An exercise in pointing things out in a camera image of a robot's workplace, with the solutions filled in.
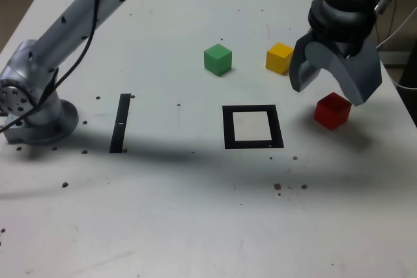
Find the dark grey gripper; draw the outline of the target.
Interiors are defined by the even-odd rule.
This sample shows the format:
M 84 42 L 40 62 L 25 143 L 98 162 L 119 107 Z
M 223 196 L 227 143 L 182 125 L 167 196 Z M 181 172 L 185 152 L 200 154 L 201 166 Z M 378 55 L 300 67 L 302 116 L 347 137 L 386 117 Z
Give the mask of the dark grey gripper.
M 364 104 L 382 83 L 381 61 L 370 39 L 340 41 L 309 30 L 296 42 L 289 67 L 292 88 L 303 91 L 324 69 L 353 105 Z

